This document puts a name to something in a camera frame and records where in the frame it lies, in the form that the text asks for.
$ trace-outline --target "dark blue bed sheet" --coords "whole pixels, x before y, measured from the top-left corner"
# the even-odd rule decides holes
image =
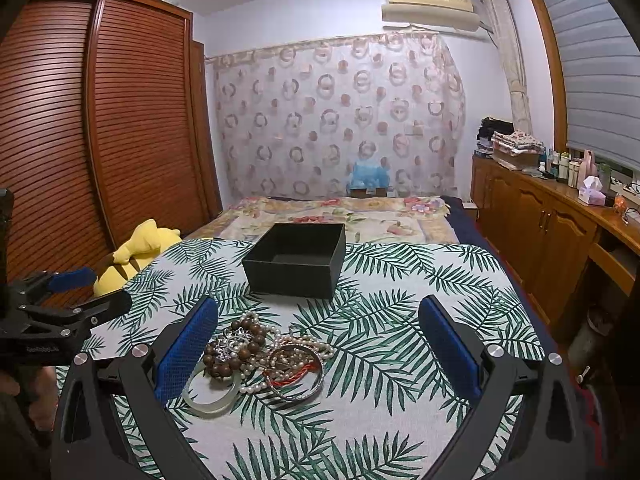
[[[498,261],[500,261],[500,258],[495,253],[494,249],[491,247],[491,245],[489,245],[489,243],[484,239],[484,237],[476,228],[476,223],[468,214],[466,214],[462,206],[462,200],[453,196],[443,196],[442,198],[451,209],[451,214],[447,216],[447,221],[456,232],[458,241],[461,244],[470,244],[482,247],[483,249],[490,252],[493,256],[495,256]],[[533,328],[538,335],[538,339],[540,340],[540,344],[545,349],[545,352],[549,353],[557,351],[558,345],[551,337],[551,334],[546,328],[544,322],[533,310],[524,290],[522,290],[521,286],[513,279],[513,277],[510,276],[510,274],[506,270],[505,273],[507,274],[507,277],[509,278],[514,290],[516,291],[516,294],[520,298],[520,301],[527,311],[527,315],[531,320],[531,324],[533,325]]]

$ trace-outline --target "pink tissue box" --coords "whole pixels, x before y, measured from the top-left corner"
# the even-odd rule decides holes
[[[578,192],[578,198],[585,204],[589,205],[604,205],[604,194],[597,189],[591,189],[589,187],[581,187]]]

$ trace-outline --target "beige curtain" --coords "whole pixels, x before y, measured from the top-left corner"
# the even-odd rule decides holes
[[[492,37],[498,46],[500,62],[507,76],[507,84],[511,94],[513,125],[517,130],[532,135],[522,52],[511,9],[507,0],[482,0],[482,2],[489,15],[489,22],[494,30]]]
[[[354,168],[400,196],[455,194],[465,93],[436,32],[310,41],[214,58],[236,198],[343,196]]]

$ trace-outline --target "wooden countertop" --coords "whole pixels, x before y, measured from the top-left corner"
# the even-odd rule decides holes
[[[484,160],[491,164],[495,164],[496,166],[500,166],[504,171],[509,171],[494,160]],[[612,233],[633,252],[640,255],[640,229],[633,224],[626,225],[622,221],[622,218],[613,211],[613,208],[585,205],[583,202],[578,200],[578,190],[567,186],[567,184],[561,184],[555,180],[547,180],[545,178],[536,178],[520,173],[519,171],[512,171],[511,173],[516,174],[532,186],[549,192],[558,200],[561,200],[567,205],[582,212],[585,216],[588,216],[596,222],[596,224]]]

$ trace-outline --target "trash can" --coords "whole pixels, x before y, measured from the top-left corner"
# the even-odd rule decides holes
[[[589,360],[603,345],[612,327],[613,322],[608,312],[599,307],[590,307],[587,319],[569,346],[568,357],[571,366],[577,370],[584,370]]]

